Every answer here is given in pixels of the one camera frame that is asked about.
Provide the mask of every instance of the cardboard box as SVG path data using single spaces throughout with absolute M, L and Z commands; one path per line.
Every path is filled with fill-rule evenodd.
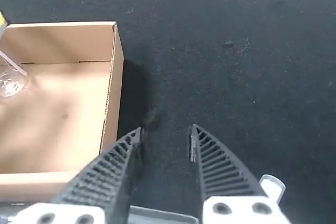
M 48 200 L 116 141 L 123 52 L 115 22 L 7 27 L 30 81 L 0 100 L 0 199 Z

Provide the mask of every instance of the cardboard box flap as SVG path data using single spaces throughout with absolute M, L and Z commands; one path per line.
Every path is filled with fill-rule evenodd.
M 111 65 L 111 76 L 109 83 L 109 92 L 107 97 L 106 109 L 109 113 L 106 115 L 103 128 L 103 137 L 101 141 L 101 150 L 109 148 L 117 139 L 118 120 L 120 109 L 120 96 L 122 86 L 122 73 L 123 73 L 123 51 L 119 37 L 118 28 L 114 26 L 114 41 L 113 41 L 113 59 Z
M 0 40 L 0 48 L 20 63 L 110 61 L 115 24 L 69 22 L 10 25 Z

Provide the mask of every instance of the yellow object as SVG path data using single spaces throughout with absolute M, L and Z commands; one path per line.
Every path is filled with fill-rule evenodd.
M 4 17 L 4 14 L 3 14 L 2 12 L 0 12 L 0 25 L 1 25 L 1 26 L 2 26 L 2 25 L 7 26 L 7 21 L 6 21 L 6 19 L 5 19 L 5 17 Z

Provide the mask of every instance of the black surface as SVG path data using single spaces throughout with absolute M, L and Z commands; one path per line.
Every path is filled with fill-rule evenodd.
M 134 204 L 194 214 L 186 138 L 197 123 L 257 177 L 271 173 L 286 183 L 281 207 L 294 224 L 335 222 L 336 0 L 0 6 L 13 23 L 118 21 L 127 59 L 119 135 L 140 123 L 150 128 Z

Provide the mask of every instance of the dust speck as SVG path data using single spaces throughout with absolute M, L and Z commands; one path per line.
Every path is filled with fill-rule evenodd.
M 62 119 L 63 120 L 66 120 L 68 118 L 69 118 L 69 114 L 68 113 L 65 113 L 65 114 L 62 115 Z
M 233 47 L 235 44 L 233 43 L 233 41 L 229 40 L 227 42 L 224 43 L 224 47 Z

